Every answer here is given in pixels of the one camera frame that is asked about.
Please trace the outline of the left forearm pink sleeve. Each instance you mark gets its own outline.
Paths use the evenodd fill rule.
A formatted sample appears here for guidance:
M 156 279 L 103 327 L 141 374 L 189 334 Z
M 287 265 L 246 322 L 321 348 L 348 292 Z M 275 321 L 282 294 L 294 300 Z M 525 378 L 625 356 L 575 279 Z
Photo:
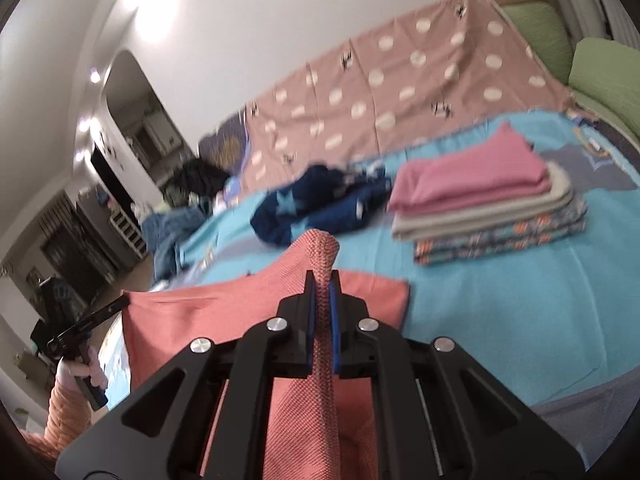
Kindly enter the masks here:
M 49 399 L 49 413 L 43 434 L 21 430 L 20 434 L 51 470 L 58 456 L 91 426 L 91 408 L 75 378 L 58 374 Z

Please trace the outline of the left hand white glove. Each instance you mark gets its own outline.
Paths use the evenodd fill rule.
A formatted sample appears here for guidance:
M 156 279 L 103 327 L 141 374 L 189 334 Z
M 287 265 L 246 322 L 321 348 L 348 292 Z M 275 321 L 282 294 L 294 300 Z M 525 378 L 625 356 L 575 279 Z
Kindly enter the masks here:
M 55 383 L 66 390 L 80 393 L 77 379 L 88 378 L 93 387 L 105 390 L 108 385 L 108 380 L 100 367 L 98 352 L 91 346 L 88 347 L 88 358 L 88 364 L 69 359 L 62 359 L 58 362 Z

